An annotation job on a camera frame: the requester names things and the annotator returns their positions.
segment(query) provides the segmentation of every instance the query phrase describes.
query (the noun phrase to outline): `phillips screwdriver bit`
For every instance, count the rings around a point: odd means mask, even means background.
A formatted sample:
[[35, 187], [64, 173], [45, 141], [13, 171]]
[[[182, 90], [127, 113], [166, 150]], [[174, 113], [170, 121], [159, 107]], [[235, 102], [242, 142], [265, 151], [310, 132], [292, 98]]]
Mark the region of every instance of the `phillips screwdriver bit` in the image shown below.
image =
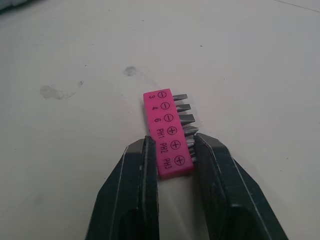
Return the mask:
[[188, 111], [191, 109], [190, 104], [180, 104], [176, 106], [176, 111], [178, 113], [184, 112], [184, 111]]
[[187, 94], [179, 94], [179, 95], [174, 95], [172, 97], [173, 97], [173, 101], [179, 101], [179, 100], [184, 100], [188, 98]]
[[184, 136], [188, 137], [198, 132], [199, 128], [197, 128], [196, 126], [186, 126], [183, 128], [183, 131], [184, 131]]
[[192, 124], [196, 121], [192, 114], [179, 115], [179, 118], [182, 126]]

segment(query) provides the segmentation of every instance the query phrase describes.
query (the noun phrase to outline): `metal bit tip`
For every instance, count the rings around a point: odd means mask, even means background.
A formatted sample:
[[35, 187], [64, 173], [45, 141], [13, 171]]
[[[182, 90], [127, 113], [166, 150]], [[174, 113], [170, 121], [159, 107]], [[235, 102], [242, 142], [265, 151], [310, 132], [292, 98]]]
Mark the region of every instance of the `metal bit tip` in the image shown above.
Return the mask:
[[195, 140], [194, 139], [188, 139], [187, 141], [186, 141], [186, 145], [188, 146], [188, 149], [189, 148], [192, 148], [194, 145], [195, 145]]
[[196, 126], [186, 126], [183, 128], [183, 131], [184, 131], [184, 136], [188, 137], [198, 132], [199, 128], [197, 128]]
[[194, 147], [189, 148], [189, 154], [190, 154], [191, 158], [194, 158], [196, 156], [196, 150]]
[[184, 112], [184, 111], [188, 111], [191, 109], [190, 104], [180, 104], [176, 106], [176, 111], [178, 113]]
[[179, 118], [180, 118], [180, 123], [182, 126], [187, 125], [187, 124], [192, 124], [196, 121], [192, 114], [179, 115]]
[[173, 101], [179, 101], [179, 100], [184, 100], [188, 98], [187, 94], [179, 94], [179, 95], [174, 95], [172, 97], [173, 97]]

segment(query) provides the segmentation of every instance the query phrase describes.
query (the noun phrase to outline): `pink bit holder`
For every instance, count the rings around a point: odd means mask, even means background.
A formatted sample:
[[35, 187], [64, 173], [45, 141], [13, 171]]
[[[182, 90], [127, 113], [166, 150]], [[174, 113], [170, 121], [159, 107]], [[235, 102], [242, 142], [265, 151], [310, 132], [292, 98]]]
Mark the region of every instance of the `pink bit holder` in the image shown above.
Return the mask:
[[143, 94], [150, 136], [155, 140], [159, 176], [172, 178], [193, 171], [184, 130], [170, 89]]

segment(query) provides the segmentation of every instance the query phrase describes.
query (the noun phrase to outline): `white surface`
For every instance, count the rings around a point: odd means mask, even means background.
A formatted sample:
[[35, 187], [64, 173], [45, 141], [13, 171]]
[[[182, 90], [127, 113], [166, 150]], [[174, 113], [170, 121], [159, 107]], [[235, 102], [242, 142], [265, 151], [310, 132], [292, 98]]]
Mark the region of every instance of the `white surface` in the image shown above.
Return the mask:
[[[98, 190], [146, 134], [142, 94], [162, 88], [189, 95], [195, 126], [259, 183], [289, 239], [319, 239], [319, 22], [274, 0], [43, 0], [2, 13], [0, 239], [84, 239]], [[159, 184], [161, 239], [205, 235], [191, 185]]]

